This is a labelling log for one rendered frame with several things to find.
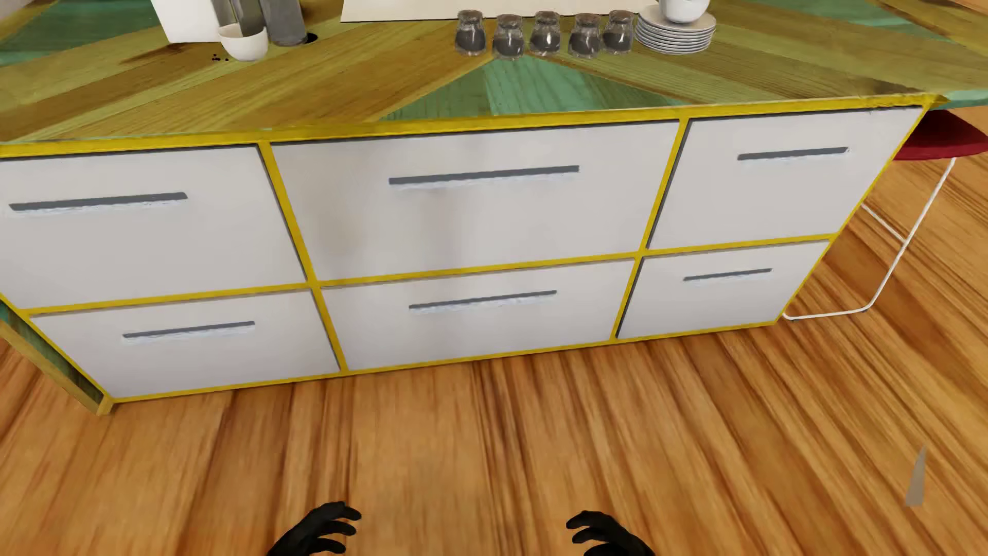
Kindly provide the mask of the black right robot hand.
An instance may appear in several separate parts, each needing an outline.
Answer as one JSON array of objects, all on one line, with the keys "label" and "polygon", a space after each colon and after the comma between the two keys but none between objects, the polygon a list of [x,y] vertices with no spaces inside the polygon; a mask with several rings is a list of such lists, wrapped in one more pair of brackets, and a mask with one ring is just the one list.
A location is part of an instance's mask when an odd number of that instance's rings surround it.
[{"label": "black right robot hand", "polygon": [[598,542],[583,556],[656,556],[650,546],[608,513],[583,511],[570,517],[565,526],[577,530],[572,537],[574,544]]}]

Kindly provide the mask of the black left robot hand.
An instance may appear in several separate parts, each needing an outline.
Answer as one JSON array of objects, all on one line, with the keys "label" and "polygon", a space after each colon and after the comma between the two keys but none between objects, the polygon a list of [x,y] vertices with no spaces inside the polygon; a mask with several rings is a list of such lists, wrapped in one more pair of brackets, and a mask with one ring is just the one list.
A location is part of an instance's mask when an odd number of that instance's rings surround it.
[{"label": "black left robot hand", "polygon": [[279,537],[266,556],[312,556],[323,552],[344,554],[344,543],[329,538],[329,535],[355,535],[357,530],[352,522],[361,518],[362,513],[344,501],[323,503]]}]

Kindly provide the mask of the small white drawer front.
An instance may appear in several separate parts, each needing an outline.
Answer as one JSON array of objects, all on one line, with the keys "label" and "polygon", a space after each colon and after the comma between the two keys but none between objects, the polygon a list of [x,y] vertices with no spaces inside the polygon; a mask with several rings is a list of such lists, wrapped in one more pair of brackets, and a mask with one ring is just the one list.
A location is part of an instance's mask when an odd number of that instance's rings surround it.
[{"label": "small white drawer front", "polygon": [[34,322],[114,398],[339,371],[307,291],[63,312]]},{"label": "small white drawer front", "polygon": [[617,336],[773,322],[827,247],[812,241],[645,258]]},{"label": "small white drawer front", "polygon": [[325,288],[352,370],[598,342],[631,259]]}]

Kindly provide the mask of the large white drawer front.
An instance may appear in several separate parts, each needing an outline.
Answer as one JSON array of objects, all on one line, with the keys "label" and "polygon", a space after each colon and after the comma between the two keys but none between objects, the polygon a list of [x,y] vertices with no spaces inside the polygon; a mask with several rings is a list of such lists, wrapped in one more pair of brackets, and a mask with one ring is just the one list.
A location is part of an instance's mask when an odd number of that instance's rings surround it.
[{"label": "large white drawer front", "polygon": [[921,107],[690,122],[650,249],[836,233]]},{"label": "large white drawer front", "polygon": [[676,120],[273,145],[322,281],[636,250]]},{"label": "large white drawer front", "polygon": [[256,146],[0,159],[0,294],[20,309],[303,281]]}]

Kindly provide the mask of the yellow-framed kitchen island counter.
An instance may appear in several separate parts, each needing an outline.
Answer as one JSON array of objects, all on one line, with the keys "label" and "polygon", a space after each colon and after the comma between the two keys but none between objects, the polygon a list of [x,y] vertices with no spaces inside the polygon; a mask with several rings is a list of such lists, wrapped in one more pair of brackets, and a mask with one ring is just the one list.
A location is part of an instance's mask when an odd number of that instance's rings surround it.
[{"label": "yellow-framed kitchen island counter", "polygon": [[0,0],[0,340],[114,404],[814,322],[893,160],[963,153],[988,2],[717,0],[631,53],[496,43],[482,0]]}]

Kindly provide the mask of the white bowl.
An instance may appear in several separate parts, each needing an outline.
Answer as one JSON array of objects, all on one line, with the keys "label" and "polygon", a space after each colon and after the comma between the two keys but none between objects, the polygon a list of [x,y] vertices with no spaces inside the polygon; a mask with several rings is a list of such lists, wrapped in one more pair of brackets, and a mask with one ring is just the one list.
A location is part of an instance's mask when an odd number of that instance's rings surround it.
[{"label": "white bowl", "polygon": [[269,36],[265,26],[261,26],[253,34],[248,34],[240,24],[233,23],[219,27],[217,34],[225,52],[236,60],[255,61],[264,58],[267,54]]}]

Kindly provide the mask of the glass jar with dark contents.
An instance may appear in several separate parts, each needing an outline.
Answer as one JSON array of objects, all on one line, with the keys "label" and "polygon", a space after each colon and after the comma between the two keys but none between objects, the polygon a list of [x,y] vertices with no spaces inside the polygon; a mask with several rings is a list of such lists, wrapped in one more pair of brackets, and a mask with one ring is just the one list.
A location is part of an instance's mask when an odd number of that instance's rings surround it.
[{"label": "glass jar with dark contents", "polygon": [[612,10],[602,33],[603,49],[611,55],[625,55],[634,44],[634,17],[627,10]]},{"label": "glass jar with dark contents", "polygon": [[592,59],[599,55],[601,35],[599,34],[599,15],[590,13],[576,14],[567,51],[571,57]]},{"label": "glass jar with dark contents", "polygon": [[496,18],[496,25],[491,42],[493,56],[509,60],[523,57],[525,50],[523,18],[515,14],[502,14]]},{"label": "glass jar with dark contents", "polygon": [[559,53],[562,43],[559,18],[558,13],[550,10],[536,13],[528,39],[528,51],[533,56],[552,57]]},{"label": "glass jar with dark contents", "polygon": [[453,44],[455,50],[463,56],[476,57],[486,52],[486,31],[483,14],[480,11],[474,9],[458,11]]}]

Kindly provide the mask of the stack of white plates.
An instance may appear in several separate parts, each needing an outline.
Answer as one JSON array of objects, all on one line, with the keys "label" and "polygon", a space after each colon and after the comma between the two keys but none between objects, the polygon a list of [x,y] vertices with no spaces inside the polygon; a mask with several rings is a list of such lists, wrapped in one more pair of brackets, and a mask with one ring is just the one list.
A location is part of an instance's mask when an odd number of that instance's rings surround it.
[{"label": "stack of white plates", "polygon": [[710,46],[716,25],[717,19],[710,13],[693,22],[677,23],[664,15],[662,5],[653,4],[638,12],[634,36],[639,44],[658,53],[691,55]]}]

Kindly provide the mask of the white coffee machine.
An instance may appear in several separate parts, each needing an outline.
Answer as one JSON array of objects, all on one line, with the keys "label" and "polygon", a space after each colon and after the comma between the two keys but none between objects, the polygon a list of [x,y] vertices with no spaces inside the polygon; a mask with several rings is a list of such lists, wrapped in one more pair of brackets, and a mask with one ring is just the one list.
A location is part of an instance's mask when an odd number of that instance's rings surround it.
[{"label": "white coffee machine", "polygon": [[238,24],[246,36],[266,30],[280,46],[306,44],[301,0],[150,0],[172,44],[217,43],[219,29]]}]

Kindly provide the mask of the white cup on plates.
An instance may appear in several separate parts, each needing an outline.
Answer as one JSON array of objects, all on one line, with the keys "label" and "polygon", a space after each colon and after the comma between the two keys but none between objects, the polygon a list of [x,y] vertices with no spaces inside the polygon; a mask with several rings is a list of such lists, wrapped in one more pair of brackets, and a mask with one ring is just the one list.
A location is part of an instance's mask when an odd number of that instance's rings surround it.
[{"label": "white cup on plates", "polygon": [[698,21],[708,10],[710,0],[660,0],[666,20],[677,24]]}]

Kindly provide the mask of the red stool with white frame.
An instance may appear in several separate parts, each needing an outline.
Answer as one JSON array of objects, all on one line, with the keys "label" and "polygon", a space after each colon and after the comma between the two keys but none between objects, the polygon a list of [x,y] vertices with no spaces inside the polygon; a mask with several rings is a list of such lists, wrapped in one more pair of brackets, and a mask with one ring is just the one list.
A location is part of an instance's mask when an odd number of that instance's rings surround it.
[{"label": "red stool with white frame", "polygon": [[895,258],[892,260],[883,276],[883,280],[877,286],[869,301],[858,309],[820,312],[819,314],[794,317],[783,312],[782,317],[784,320],[787,322],[800,322],[831,319],[861,314],[870,310],[883,293],[915,235],[920,230],[934,201],[943,190],[947,178],[956,166],[957,159],[974,157],[984,152],[988,152],[988,133],[980,131],[967,120],[958,117],[950,111],[934,110],[927,112],[914,128],[913,132],[907,137],[905,143],[899,148],[894,160],[932,161],[945,159],[947,163],[939,181],[934,185],[930,197],[921,209],[917,220],[911,226],[909,233],[906,235],[899,234],[891,224],[878,216],[874,210],[865,205],[861,206],[874,221],[878,222],[887,232],[892,234],[893,238],[897,239],[900,244]]}]

